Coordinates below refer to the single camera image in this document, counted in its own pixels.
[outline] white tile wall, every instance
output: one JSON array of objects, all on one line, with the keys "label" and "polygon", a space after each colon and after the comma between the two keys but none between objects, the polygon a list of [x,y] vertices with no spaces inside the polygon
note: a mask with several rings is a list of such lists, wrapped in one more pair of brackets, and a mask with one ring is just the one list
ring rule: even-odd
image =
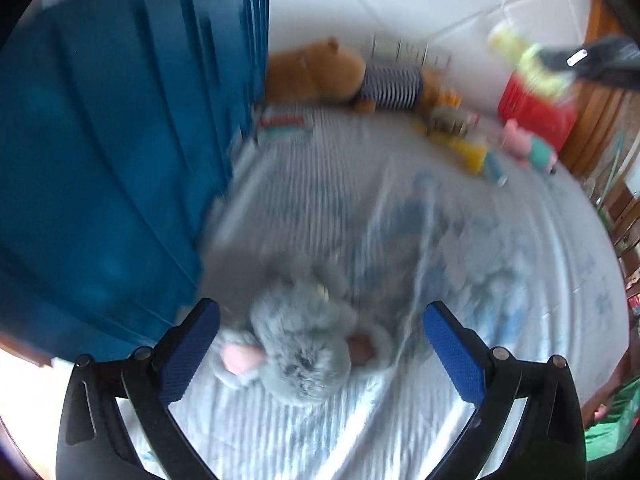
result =
[{"label": "white tile wall", "polygon": [[452,54],[450,80],[467,105],[495,111],[510,69],[487,52],[486,35],[503,17],[535,41],[584,39],[590,0],[271,0],[271,49],[328,35],[362,47],[374,32],[428,40]]}]

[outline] brown teddy bear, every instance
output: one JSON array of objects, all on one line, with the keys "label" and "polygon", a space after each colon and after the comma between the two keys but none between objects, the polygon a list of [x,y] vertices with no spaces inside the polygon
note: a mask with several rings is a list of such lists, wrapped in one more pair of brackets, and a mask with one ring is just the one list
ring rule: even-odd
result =
[{"label": "brown teddy bear", "polygon": [[427,117],[440,97],[439,74],[418,67],[365,62],[335,38],[269,56],[265,103],[350,103],[360,113],[413,109]]}]

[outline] small brown toy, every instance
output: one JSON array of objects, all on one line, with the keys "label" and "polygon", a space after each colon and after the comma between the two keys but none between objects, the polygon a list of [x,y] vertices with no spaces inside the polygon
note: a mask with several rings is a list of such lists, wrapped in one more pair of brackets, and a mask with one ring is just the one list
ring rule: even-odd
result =
[{"label": "small brown toy", "polygon": [[266,104],[350,103],[359,113],[413,109],[427,117],[440,96],[440,76],[418,67],[365,62],[335,38],[269,56]]}]

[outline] striped sweater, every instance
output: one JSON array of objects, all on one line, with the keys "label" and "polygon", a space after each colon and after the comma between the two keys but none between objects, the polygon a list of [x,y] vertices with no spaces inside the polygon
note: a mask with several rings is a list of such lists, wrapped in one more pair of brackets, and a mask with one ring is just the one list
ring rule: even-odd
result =
[{"label": "striped sweater", "polygon": [[423,90],[420,68],[369,62],[356,100],[373,101],[377,108],[413,108]]}]

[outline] red container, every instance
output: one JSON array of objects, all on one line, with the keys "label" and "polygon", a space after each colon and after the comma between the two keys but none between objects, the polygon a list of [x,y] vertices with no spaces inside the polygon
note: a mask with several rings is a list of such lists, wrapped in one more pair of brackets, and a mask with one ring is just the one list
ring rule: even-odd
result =
[{"label": "red container", "polygon": [[521,128],[545,139],[556,152],[564,146],[578,118],[571,103],[554,105],[528,93],[515,72],[500,99],[498,115],[504,122],[516,119]]}]

